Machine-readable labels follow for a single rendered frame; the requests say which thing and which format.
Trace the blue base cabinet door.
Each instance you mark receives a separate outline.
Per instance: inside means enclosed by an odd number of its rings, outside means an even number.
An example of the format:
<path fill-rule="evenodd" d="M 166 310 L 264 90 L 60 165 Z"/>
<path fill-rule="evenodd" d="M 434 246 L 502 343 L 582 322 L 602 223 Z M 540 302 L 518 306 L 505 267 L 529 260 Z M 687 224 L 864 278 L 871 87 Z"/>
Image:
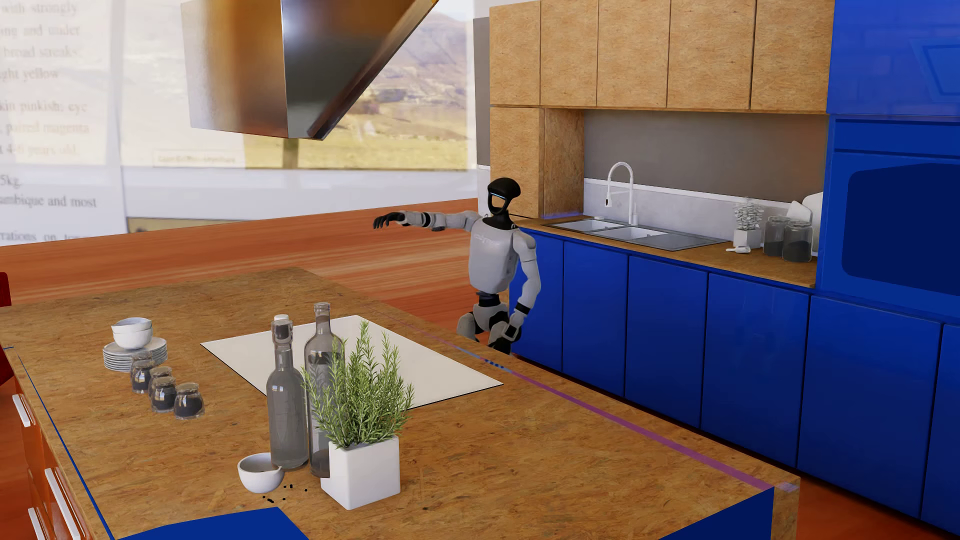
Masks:
<path fill-rule="evenodd" d="M 960 326 L 944 325 L 920 519 L 960 535 Z"/>
<path fill-rule="evenodd" d="M 511 352 L 554 371 L 563 369 L 563 276 L 565 242 L 558 236 L 528 231 L 535 240 L 541 289 Z"/>
<path fill-rule="evenodd" d="M 701 429 L 795 467 L 810 295 L 709 276 Z"/>
<path fill-rule="evenodd" d="M 622 396 L 625 389 L 628 256 L 565 242 L 561 371 Z"/>
<path fill-rule="evenodd" d="M 701 424 L 707 272 L 629 258 L 624 397 Z"/>
<path fill-rule="evenodd" d="M 918 517 L 942 325 L 810 300 L 797 467 Z"/>

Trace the white grey robot torso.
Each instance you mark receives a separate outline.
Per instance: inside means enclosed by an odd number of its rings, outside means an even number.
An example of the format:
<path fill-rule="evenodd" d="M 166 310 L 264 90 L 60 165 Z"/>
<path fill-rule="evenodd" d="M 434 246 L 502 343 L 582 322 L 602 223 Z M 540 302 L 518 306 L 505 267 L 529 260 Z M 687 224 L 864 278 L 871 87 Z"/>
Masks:
<path fill-rule="evenodd" d="M 520 256 L 514 249 L 517 225 L 494 227 L 483 218 L 470 228 L 468 274 L 471 286 L 479 292 L 494 294 L 509 289 L 517 272 Z"/>

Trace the black robot head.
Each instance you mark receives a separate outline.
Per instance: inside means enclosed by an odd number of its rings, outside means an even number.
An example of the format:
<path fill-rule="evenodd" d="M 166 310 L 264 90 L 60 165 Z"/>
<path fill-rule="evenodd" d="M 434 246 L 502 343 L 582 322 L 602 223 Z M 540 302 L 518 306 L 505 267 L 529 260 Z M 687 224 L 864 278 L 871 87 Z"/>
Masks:
<path fill-rule="evenodd" d="M 493 179 L 487 184 L 486 191 L 490 216 L 509 215 L 510 202 L 522 194 L 518 182 L 507 177 Z"/>

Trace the tall grey glass bottle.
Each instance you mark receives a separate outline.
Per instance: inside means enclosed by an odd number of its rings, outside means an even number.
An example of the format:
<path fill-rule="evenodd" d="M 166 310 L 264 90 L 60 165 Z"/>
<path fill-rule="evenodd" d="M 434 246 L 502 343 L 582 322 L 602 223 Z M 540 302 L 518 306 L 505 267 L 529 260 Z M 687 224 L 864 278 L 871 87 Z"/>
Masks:
<path fill-rule="evenodd" d="M 342 352 L 342 344 L 331 330 L 330 303 L 315 303 L 314 312 L 316 328 L 304 347 L 303 372 L 309 420 L 309 464 L 314 476 L 329 478 L 330 434 L 321 427 L 319 411 L 331 393 L 331 368 L 337 354 Z"/>

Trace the tall wooden side cabinet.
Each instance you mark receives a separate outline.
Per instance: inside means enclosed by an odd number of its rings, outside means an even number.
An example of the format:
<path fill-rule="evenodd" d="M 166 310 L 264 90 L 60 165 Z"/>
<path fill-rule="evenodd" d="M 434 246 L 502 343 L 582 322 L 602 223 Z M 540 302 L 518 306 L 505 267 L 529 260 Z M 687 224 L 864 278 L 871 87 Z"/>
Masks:
<path fill-rule="evenodd" d="M 521 194 L 511 215 L 581 215 L 584 204 L 584 114 L 580 109 L 492 106 L 490 177 L 512 178 Z"/>

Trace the steel double sink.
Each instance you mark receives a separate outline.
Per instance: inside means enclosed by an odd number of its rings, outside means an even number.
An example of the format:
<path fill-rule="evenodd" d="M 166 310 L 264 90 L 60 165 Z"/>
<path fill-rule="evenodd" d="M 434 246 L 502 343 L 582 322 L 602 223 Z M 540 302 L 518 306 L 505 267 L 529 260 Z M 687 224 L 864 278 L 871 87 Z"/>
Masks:
<path fill-rule="evenodd" d="M 617 240 L 629 244 L 677 252 L 693 248 L 728 243 L 723 238 L 702 236 L 672 229 L 630 225 L 594 217 L 547 225 L 554 229 L 584 233 L 606 240 Z"/>

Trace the steel range hood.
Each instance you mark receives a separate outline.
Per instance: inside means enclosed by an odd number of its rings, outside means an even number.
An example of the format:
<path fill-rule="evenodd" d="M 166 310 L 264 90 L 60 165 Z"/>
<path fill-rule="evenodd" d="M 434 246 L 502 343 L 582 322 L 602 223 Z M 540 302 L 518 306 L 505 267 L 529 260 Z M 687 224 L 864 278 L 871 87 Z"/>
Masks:
<path fill-rule="evenodd" d="M 190 124 L 321 141 L 437 2 L 183 2 Z"/>

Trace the white kitchen faucet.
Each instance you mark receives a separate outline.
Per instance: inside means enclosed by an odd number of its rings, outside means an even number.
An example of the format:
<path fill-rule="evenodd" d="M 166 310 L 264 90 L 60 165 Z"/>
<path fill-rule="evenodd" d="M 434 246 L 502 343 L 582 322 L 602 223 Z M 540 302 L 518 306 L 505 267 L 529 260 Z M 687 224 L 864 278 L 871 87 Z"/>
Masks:
<path fill-rule="evenodd" d="M 624 167 L 629 173 L 629 181 L 626 188 L 619 191 L 614 191 L 614 173 L 619 167 Z M 627 223 L 630 226 L 637 226 L 639 224 L 638 217 L 635 211 L 634 204 L 634 195 L 635 195 L 635 178 L 633 168 L 629 163 L 625 161 L 618 161 L 613 166 L 610 167 L 606 177 L 606 195 L 605 195 L 605 208 L 613 207 L 613 195 L 614 194 L 628 194 L 628 204 L 627 204 Z"/>

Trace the white flat cooktop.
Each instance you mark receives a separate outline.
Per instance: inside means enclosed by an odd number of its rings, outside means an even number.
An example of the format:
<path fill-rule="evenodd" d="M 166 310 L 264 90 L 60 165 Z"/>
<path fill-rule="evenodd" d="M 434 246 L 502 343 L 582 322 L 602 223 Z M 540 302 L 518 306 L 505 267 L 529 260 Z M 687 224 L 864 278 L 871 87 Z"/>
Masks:
<path fill-rule="evenodd" d="M 412 408 L 501 386 L 500 381 L 489 375 L 388 328 L 371 321 L 366 321 L 366 325 L 377 363 L 382 363 L 384 338 L 398 350 L 398 373 L 405 385 L 414 387 Z M 207 341 L 203 347 L 265 393 L 268 377 L 275 369 L 270 330 Z"/>

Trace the rosemary plant white square pot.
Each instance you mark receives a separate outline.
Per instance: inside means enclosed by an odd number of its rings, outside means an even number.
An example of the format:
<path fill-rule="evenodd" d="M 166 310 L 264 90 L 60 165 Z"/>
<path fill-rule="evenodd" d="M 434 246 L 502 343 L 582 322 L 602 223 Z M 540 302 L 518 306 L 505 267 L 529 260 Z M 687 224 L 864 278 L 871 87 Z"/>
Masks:
<path fill-rule="evenodd" d="M 327 374 L 307 370 L 309 419 L 327 439 L 329 476 L 322 490 L 346 510 L 401 492 L 399 432 L 415 392 L 400 374 L 400 353 L 382 333 L 375 358 L 370 323 L 361 319 L 354 349 L 336 346 Z"/>

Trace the grey glass bottle with stopper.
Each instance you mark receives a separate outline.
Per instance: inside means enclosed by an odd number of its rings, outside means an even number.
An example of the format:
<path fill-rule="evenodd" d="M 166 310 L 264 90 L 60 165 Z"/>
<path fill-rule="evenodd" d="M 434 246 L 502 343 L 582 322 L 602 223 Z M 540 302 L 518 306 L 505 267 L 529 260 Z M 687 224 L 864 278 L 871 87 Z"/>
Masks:
<path fill-rule="evenodd" d="M 270 325 L 274 369 L 267 379 L 270 460 L 274 467 L 292 470 L 309 460 L 309 435 L 304 378 L 294 365 L 293 324 L 286 314 Z"/>

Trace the small grey plant white pot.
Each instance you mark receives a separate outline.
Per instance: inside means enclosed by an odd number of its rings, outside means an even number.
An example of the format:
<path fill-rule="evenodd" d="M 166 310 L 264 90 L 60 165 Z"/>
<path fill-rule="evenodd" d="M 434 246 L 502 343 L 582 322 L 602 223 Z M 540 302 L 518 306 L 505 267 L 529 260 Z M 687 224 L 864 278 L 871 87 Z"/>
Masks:
<path fill-rule="evenodd" d="M 734 206 L 735 228 L 733 247 L 749 246 L 751 250 L 762 247 L 762 221 L 764 207 L 752 198 L 738 202 Z"/>

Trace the glass storage jar dark contents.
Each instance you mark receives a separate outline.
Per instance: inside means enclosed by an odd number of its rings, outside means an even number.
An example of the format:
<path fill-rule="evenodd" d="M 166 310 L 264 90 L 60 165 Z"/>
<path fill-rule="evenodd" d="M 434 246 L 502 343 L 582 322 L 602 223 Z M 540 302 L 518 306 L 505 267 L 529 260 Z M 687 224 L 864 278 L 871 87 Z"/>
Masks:
<path fill-rule="evenodd" d="M 810 263 L 812 259 L 812 233 L 810 221 L 790 220 L 783 229 L 781 258 L 788 263 Z"/>
<path fill-rule="evenodd" d="M 785 229 L 791 219 L 786 215 L 768 217 L 763 232 L 763 254 L 781 259 L 785 244 Z"/>

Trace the small white bowl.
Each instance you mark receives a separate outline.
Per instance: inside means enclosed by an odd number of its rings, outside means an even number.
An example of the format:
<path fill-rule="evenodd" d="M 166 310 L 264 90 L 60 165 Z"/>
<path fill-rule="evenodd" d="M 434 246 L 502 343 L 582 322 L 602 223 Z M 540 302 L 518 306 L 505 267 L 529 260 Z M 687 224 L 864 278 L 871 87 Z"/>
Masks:
<path fill-rule="evenodd" d="M 258 452 L 240 459 L 237 463 L 239 479 L 247 491 L 266 494 L 282 485 L 284 471 L 272 462 L 269 451 Z"/>

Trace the stack of white plates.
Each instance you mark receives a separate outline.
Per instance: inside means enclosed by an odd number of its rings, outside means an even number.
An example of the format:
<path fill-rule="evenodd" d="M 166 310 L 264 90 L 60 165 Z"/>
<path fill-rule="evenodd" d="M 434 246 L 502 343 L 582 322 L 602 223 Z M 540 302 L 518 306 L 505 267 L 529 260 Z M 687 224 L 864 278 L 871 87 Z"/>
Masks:
<path fill-rule="evenodd" d="M 110 342 L 102 348 L 103 366 L 115 372 L 128 373 L 132 363 L 150 357 L 156 365 L 167 360 L 167 343 L 160 337 L 153 337 L 145 348 L 126 350 L 116 342 Z"/>

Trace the blue built-in oven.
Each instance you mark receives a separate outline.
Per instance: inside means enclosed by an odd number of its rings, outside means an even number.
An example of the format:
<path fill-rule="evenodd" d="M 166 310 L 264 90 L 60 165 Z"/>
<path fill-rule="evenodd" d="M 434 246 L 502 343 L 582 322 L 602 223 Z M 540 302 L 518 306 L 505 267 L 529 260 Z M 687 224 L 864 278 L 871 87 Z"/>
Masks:
<path fill-rule="evenodd" d="M 960 320 L 960 117 L 830 117 L 817 288 Z"/>

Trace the blue tall cabinet door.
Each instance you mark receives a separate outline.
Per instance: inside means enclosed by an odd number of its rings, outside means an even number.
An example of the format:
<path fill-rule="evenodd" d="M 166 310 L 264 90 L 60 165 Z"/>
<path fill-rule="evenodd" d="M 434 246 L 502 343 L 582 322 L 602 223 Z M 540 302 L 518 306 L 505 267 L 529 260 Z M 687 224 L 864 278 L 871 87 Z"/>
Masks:
<path fill-rule="evenodd" d="M 960 117 L 960 0 L 835 0 L 826 111 Z"/>

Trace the wooden wall cabinet door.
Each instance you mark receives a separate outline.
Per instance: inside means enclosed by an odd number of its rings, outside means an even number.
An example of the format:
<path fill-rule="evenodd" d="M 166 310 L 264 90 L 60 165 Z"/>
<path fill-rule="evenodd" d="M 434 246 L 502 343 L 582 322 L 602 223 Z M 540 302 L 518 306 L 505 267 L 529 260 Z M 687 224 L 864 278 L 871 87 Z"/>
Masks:
<path fill-rule="evenodd" d="M 757 0 L 750 108 L 826 112 L 834 0 Z"/>
<path fill-rule="evenodd" d="M 670 0 L 599 0 L 598 107 L 666 107 Z"/>
<path fill-rule="evenodd" d="M 489 9 L 489 97 L 493 105 L 541 102 L 541 4 Z"/>
<path fill-rule="evenodd" d="M 756 0 L 671 0 L 667 107 L 748 110 Z"/>
<path fill-rule="evenodd" d="M 598 0 L 541 0 L 540 26 L 539 103 L 594 107 Z"/>

